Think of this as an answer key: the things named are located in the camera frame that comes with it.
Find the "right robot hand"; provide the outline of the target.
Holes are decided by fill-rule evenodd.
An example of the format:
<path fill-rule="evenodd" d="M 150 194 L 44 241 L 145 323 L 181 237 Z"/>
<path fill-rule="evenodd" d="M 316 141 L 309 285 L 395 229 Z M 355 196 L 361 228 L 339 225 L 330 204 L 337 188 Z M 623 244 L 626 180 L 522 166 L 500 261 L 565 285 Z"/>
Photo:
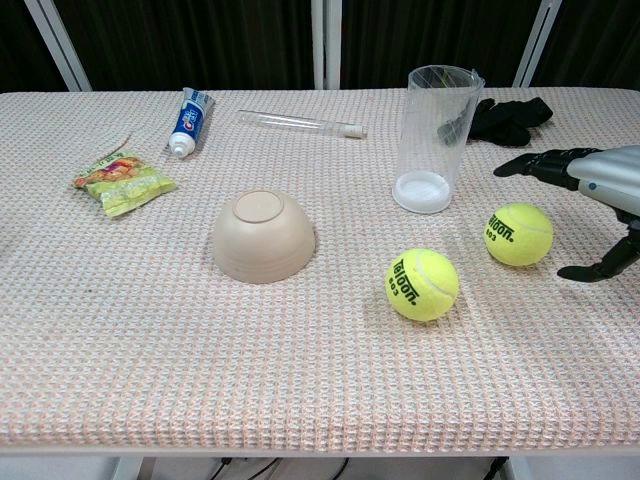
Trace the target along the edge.
<path fill-rule="evenodd" d="M 594 283 L 610 279 L 639 260 L 639 147 L 600 150 L 573 148 L 520 155 L 494 170 L 497 177 L 533 176 L 537 180 L 578 191 L 612 208 L 628 233 L 591 266 L 566 266 L 557 275 Z"/>

